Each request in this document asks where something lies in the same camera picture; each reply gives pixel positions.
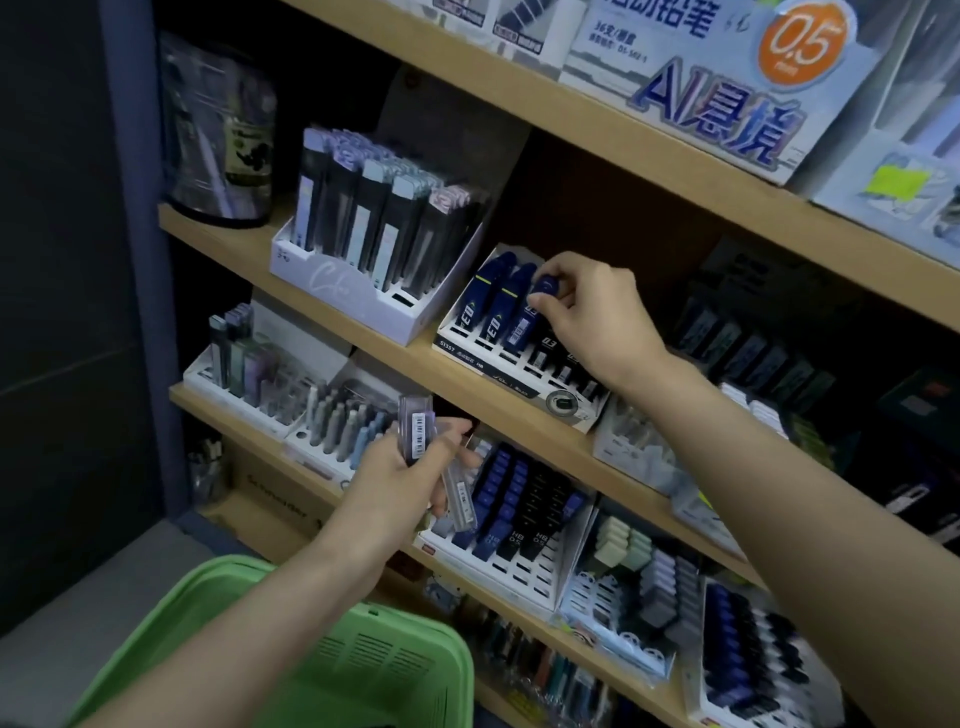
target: gray floor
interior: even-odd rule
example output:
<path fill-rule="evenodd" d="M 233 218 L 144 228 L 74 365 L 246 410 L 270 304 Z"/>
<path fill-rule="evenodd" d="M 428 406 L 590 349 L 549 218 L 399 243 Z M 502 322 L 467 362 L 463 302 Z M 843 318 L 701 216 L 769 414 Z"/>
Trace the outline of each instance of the gray floor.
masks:
<path fill-rule="evenodd" d="M 162 521 L 0 640 L 0 721 L 58 728 L 180 578 L 213 554 Z"/>

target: barcode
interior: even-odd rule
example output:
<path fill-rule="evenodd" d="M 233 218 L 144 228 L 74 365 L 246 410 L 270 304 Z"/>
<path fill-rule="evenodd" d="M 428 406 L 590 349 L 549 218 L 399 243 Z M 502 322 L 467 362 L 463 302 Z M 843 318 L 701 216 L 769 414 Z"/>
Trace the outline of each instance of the barcode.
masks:
<path fill-rule="evenodd" d="M 410 416 L 410 453 L 414 460 L 419 460 L 426 450 L 426 414 L 415 412 Z"/>
<path fill-rule="evenodd" d="M 460 496 L 460 505 L 466 509 L 470 505 L 470 496 L 467 493 L 467 483 L 463 480 L 457 481 L 457 495 Z"/>
<path fill-rule="evenodd" d="M 528 326 L 530 326 L 529 319 L 520 319 L 520 322 L 516 325 L 514 332 L 510 334 L 510 339 L 508 340 L 509 343 L 515 345 L 516 342 L 520 340 L 520 337 L 523 336 L 523 332 L 527 330 Z"/>

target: orange circle label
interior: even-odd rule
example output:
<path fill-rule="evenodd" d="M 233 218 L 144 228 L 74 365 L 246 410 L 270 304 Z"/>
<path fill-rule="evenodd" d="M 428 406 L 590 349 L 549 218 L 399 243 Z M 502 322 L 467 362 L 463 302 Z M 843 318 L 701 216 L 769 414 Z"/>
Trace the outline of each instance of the orange circle label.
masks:
<path fill-rule="evenodd" d="M 809 2 L 784 11 L 760 39 L 760 70 L 779 86 L 809 84 L 837 63 L 850 28 L 836 3 Z"/>

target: green shopping basket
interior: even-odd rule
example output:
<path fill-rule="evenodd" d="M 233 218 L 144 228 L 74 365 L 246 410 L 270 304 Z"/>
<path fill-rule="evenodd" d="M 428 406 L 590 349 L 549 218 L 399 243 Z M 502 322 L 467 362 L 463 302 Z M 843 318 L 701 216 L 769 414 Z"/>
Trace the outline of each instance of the green shopping basket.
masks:
<path fill-rule="evenodd" d="M 184 576 L 100 670 L 69 725 L 93 715 L 273 568 L 225 556 Z M 472 721 L 473 661 L 460 636 L 431 619 L 358 604 L 278 687 L 254 725 L 469 728 Z"/>

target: dark wall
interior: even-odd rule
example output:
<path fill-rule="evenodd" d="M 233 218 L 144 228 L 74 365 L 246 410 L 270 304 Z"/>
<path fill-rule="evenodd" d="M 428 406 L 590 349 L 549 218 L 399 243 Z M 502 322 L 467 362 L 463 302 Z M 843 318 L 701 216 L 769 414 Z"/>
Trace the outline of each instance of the dark wall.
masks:
<path fill-rule="evenodd" d="M 0 13 L 0 634 L 155 522 L 94 0 Z"/>

